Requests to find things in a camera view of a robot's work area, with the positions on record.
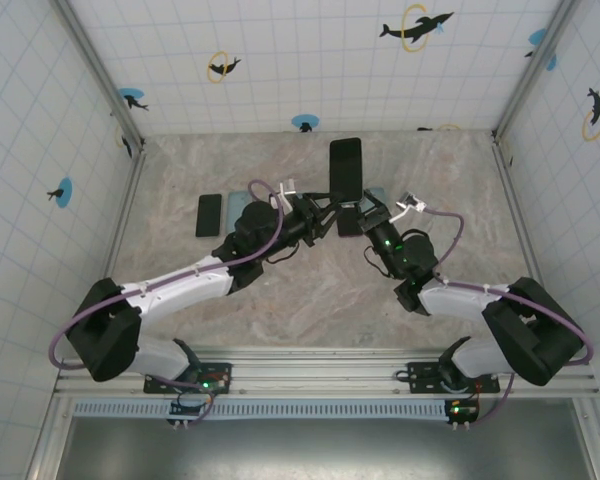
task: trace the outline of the tile grid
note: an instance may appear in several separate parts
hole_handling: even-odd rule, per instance
[[[154,0],[145,0],[144,4],[151,5],[153,2]],[[147,127],[153,133],[179,134],[207,131],[294,131],[295,128],[290,124],[290,117],[295,113],[290,114],[289,112],[296,108],[298,109],[296,113],[316,113],[318,116],[324,117],[320,128],[325,130],[343,130],[351,128],[350,126],[395,129],[400,128],[401,125],[408,128],[415,128],[415,126],[435,128],[436,124],[440,123],[459,123],[465,128],[493,128],[500,113],[498,109],[504,108],[511,93],[510,90],[515,86],[515,80],[526,66],[527,62],[521,61],[521,59],[532,48],[528,44],[528,36],[533,31],[545,26],[557,1],[547,0],[535,3],[516,0],[507,4],[493,0],[492,4],[485,4],[481,8],[473,5],[469,5],[467,8],[458,8],[461,6],[460,0],[445,2],[444,7],[435,6],[435,2],[427,4],[426,8],[429,14],[442,13],[437,11],[438,8],[455,11],[454,22],[445,25],[446,36],[432,33],[431,45],[428,46],[432,50],[429,50],[429,55],[439,55],[439,61],[442,62],[440,66],[444,67],[444,70],[440,74],[429,76],[422,71],[420,66],[420,60],[426,57],[426,50],[419,58],[416,57],[418,54],[404,52],[399,45],[399,39],[383,38],[378,40],[378,28],[381,27],[381,24],[387,22],[393,28],[397,28],[396,22],[399,23],[401,13],[408,2],[394,1],[387,4],[389,6],[380,4],[377,8],[369,8],[363,6],[361,2],[346,1],[326,6],[303,5],[302,9],[292,2],[281,2],[275,6],[265,2],[262,5],[252,6],[243,0],[226,4],[222,8],[208,2],[206,5],[185,8],[178,0],[173,2],[168,0],[161,4],[167,10],[173,9],[175,4],[174,12],[185,8],[187,14],[184,16],[181,14],[182,19],[179,19],[175,13],[163,15],[159,19],[150,14],[131,14],[120,6],[121,1],[111,2],[111,5],[107,6],[103,6],[99,1],[87,3],[94,3],[94,8],[99,11],[89,13],[90,5],[83,7],[82,4],[78,4],[76,8],[78,13],[84,17],[86,28],[119,85],[129,85],[129,82],[132,82],[134,87],[144,90],[146,94],[144,98],[151,105],[155,105],[156,111],[161,106],[165,107],[166,111],[166,107],[169,105],[169,111],[175,109],[180,111],[180,106],[184,106],[187,111],[207,109],[207,114],[210,116],[208,121],[197,121],[197,118],[190,116],[188,124],[185,118],[182,118],[182,122],[176,123],[169,118],[162,118],[169,117],[166,114],[161,117],[159,114],[153,116],[144,115],[140,111],[132,112],[142,128]],[[198,10],[200,10],[200,20],[193,16]],[[515,15],[518,22],[524,18],[520,24],[520,31],[515,32],[515,42],[512,42],[512,45],[489,42],[487,37],[493,37],[494,33],[486,24],[480,25],[480,28],[484,29],[482,41],[478,41],[480,37],[472,40],[462,40],[460,35],[456,37],[455,33],[458,32],[461,18],[465,20],[465,31],[467,31],[466,21],[470,20],[466,19],[475,18],[476,22],[488,23],[496,13],[498,15]],[[278,32],[279,29],[276,28],[271,28],[271,33],[253,33],[254,28],[248,31],[246,27],[254,25],[254,22],[270,23],[272,27],[275,22],[288,22],[290,38],[281,37],[284,34]],[[153,45],[145,45],[144,51],[140,51],[136,45],[132,49],[125,50],[123,45],[112,46],[111,41],[102,41],[102,32],[119,32],[122,29],[128,29],[131,32],[135,32],[136,29],[149,29],[148,31],[155,32],[161,27],[176,26],[180,26],[184,32],[188,49],[174,50],[169,45],[155,49]],[[305,26],[315,28],[318,32],[315,33],[316,38],[300,45],[300,38],[305,40],[307,38],[307,31],[303,30]],[[362,29],[360,34],[369,39],[369,46],[353,38],[356,35],[347,34],[347,29],[355,26]],[[263,46],[262,38],[258,37],[260,34],[263,35],[262,38],[269,38],[271,35],[269,46]],[[284,45],[278,43],[281,38],[284,40]],[[109,35],[109,39],[114,40],[114,37]],[[258,48],[249,47],[251,41],[256,41]],[[476,48],[458,49],[457,47]],[[205,78],[207,61],[216,53],[216,50],[231,50],[232,54],[243,57],[236,70],[223,80],[221,88],[210,85]],[[415,82],[426,85],[426,78],[431,78],[432,81],[438,81],[437,91],[441,92],[442,80],[453,76],[453,69],[448,66],[451,61],[450,55],[455,55],[456,52],[459,55],[466,55],[466,62],[454,59],[455,65],[466,63],[484,68],[479,65],[479,58],[482,58],[481,55],[485,50],[493,50],[490,58],[498,57],[500,54],[497,60],[500,65],[503,65],[503,68],[495,71],[487,67],[485,71],[491,71],[487,74],[473,74],[471,69],[468,69],[466,73],[457,75],[463,88],[461,89],[462,94],[458,93],[458,96],[450,99],[450,102],[455,104],[453,108],[447,106],[448,102],[445,102],[444,97],[449,95],[444,94],[444,91],[440,96],[438,93],[433,93],[436,92],[436,89],[428,90],[431,92],[429,94],[421,94],[414,92],[413,88],[409,86],[415,85]],[[354,51],[360,52],[361,55],[354,56],[352,53]],[[324,70],[323,63],[327,58],[342,62],[341,65],[338,65],[338,72]],[[175,72],[175,78],[168,76],[169,81],[165,81],[165,77],[162,80],[152,78],[148,82],[143,78],[144,75],[137,77],[116,74],[116,70],[121,70],[121,65],[127,61],[136,61],[151,72],[150,66],[163,59],[195,65],[198,82],[191,81],[191,77],[184,77],[179,72]],[[313,61],[313,59],[317,59],[316,61],[319,61],[320,65],[311,65],[312,73],[303,71],[309,65],[307,62]],[[278,64],[283,62],[288,65],[290,60],[295,62],[292,68],[293,70],[297,69],[298,73],[283,78],[281,73],[284,72],[279,70]],[[517,62],[516,65],[519,67],[508,66],[511,60]],[[413,61],[415,61],[415,67],[413,72],[410,72],[406,65]],[[260,71],[262,68],[255,67],[256,64],[266,71]],[[494,85],[493,91],[487,92],[489,98],[486,100],[482,98],[485,92],[478,91],[478,87],[485,83],[467,81],[475,77],[485,78],[487,83],[489,82],[486,79],[491,80],[489,87]],[[338,78],[339,82],[329,82],[329,88],[333,91],[333,88],[339,85],[340,92],[346,90],[346,95],[343,93],[330,95],[325,90],[327,78]],[[352,81],[356,78],[359,78],[360,81]],[[386,78],[387,81],[374,83],[383,78]],[[234,90],[240,85],[245,85],[245,88]],[[161,89],[165,91],[179,89],[180,93],[177,98],[173,96],[171,100],[163,100],[160,95],[156,96],[156,91]],[[239,100],[239,106],[233,105],[232,97],[229,95],[233,92],[244,92],[244,97]],[[409,105],[412,105],[418,113],[410,113]],[[233,114],[234,110],[239,112],[238,116]]]
[[[587,90],[600,91],[600,0],[585,2],[570,27],[558,66],[544,74],[508,140],[547,288],[594,342],[600,383],[600,137],[585,142],[580,134],[593,103]],[[565,105],[573,112],[563,117]]]
[[[115,129],[48,2],[0,2],[0,478],[26,472],[56,376],[46,346],[101,274],[131,167]],[[66,175],[60,210],[45,192]]]

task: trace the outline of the floor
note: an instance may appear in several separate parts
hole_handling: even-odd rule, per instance
[[[359,132],[221,134],[153,137],[114,280],[166,274],[209,254],[224,238],[195,237],[198,196],[244,190],[261,178],[294,178],[299,191],[328,191],[329,143],[359,136],[365,187],[382,187],[389,202],[405,191],[431,207],[460,212],[465,233],[443,272],[453,279],[509,283],[526,274],[487,132]],[[457,221],[410,213],[399,230],[430,233],[446,250]],[[265,266],[249,288],[180,311],[150,334],[192,345],[443,348],[464,335],[486,336],[483,324],[424,317],[396,301],[396,281],[362,257],[365,237],[339,238],[335,228],[315,247]]]
[[[164,420],[81,418],[69,445],[58,479],[592,478],[564,400],[512,400],[470,432],[417,420],[208,421],[173,431]]]

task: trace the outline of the smartphone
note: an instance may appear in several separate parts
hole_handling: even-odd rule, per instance
[[[222,195],[200,195],[198,200],[198,219],[196,237],[217,237],[220,235],[220,214]]]
[[[358,225],[358,214],[354,207],[345,207],[336,219],[339,237],[359,237],[362,229]]]
[[[362,142],[359,138],[334,140],[329,145],[329,191],[342,194],[343,204],[362,199]]]

